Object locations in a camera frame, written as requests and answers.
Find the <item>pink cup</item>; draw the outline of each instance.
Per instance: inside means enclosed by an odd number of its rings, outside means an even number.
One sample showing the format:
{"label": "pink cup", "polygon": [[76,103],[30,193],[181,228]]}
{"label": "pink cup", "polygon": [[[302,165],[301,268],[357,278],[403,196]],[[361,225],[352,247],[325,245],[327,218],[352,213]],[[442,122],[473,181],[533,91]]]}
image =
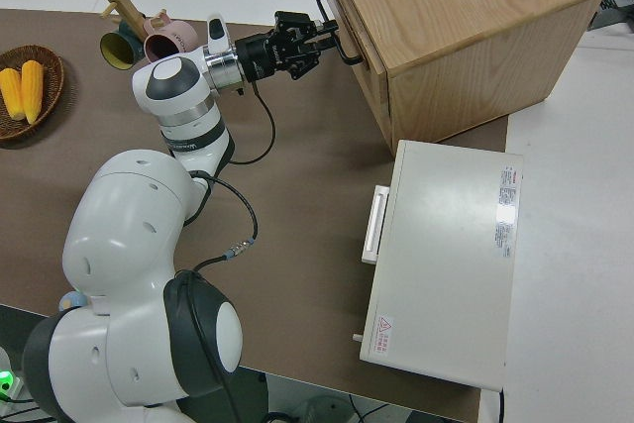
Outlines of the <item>pink cup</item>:
{"label": "pink cup", "polygon": [[167,14],[157,15],[163,26],[155,28],[151,19],[146,19],[144,28],[148,32],[143,48],[150,62],[175,53],[193,52],[198,48],[198,35],[194,28],[182,20],[171,20]]}

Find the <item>black drawer handle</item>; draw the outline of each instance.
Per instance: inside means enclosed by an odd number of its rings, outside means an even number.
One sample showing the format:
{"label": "black drawer handle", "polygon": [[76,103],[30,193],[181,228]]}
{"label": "black drawer handle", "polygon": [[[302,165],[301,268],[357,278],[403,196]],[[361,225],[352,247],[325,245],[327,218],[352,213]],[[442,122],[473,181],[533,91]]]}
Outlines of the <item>black drawer handle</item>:
{"label": "black drawer handle", "polygon": [[[317,7],[319,8],[319,12],[321,12],[321,16],[324,18],[324,22],[330,22],[328,18],[328,14],[326,14],[326,9],[324,9],[324,5],[322,4],[322,0],[317,0]],[[339,56],[344,61],[345,64],[358,64],[364,61],[364,58],[361,55],[357,56],[347,56],[344,52],[344,49],[341,46],[341,41],[339,40],[339,36],[333,32],[330,34],[333,41],[335,42],[335,46],[337,47],[337,52],[339,52]]]}

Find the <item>brown tabletop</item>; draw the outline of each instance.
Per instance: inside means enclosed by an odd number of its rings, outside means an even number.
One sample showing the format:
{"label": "brown tabletop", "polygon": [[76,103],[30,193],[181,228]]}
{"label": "brown tabletop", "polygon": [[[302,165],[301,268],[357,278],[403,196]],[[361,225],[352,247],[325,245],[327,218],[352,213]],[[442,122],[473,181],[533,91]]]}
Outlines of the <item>brown tabletop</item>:
{"label": "brown tabletop", "polygon": [[[132,71],[101,58],[99,39],[115,25],[96,14],[0,10],[0,53],[37,44],[66,72],[57,109],[32,137],[0,149],[0,282],[5,304],[56,312],[70,290],[61,270],[75,207],[93,174],[129,149],[167,152],[157,122],[137,106]],[[201,38],[204,25],[195,23]],[[266,28],[230,26],[234,39]],[[393,159],[352,72],[335,53],[292,81],[259,83],[277,124],[262,161],[229,165],[222,177],[252,202],[256,245],[205,276],[234,302],[244,328],[242,365],[446,417],[476,421],[479,390],[362,362],[373,268],[361,252],[375,184],[389,185]],[[236,141],[234,159],[267,145],[267,118],[250,88],[218,101]],[[506,120],[449,144],[503,151]],[[217,188],[183,230],[176,268],[193,267],[251,233],[242,204]]]}

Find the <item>warning label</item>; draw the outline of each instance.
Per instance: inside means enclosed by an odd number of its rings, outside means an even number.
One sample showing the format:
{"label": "warning label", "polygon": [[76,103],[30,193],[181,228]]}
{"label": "warning label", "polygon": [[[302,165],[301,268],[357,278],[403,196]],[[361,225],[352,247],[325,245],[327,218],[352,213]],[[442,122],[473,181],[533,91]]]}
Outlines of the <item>warning label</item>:
{"label": "warning label", "polygon": [[391,317],[377,316],[374,329],[374,344],[372,345],[372,351],[375,354],[387,355],[393,325],[394,320]]}

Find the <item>wooden box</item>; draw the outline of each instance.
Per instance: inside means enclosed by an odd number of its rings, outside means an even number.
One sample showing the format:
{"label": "wooden box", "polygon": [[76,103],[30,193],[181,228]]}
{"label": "wooden box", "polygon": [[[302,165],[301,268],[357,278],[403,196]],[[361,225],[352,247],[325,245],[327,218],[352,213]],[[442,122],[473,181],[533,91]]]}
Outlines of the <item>wooden box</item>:
{"label": "wooden box", "polygon": [[600,0],[329,0],[376,121],[438,142],[546,98]]}

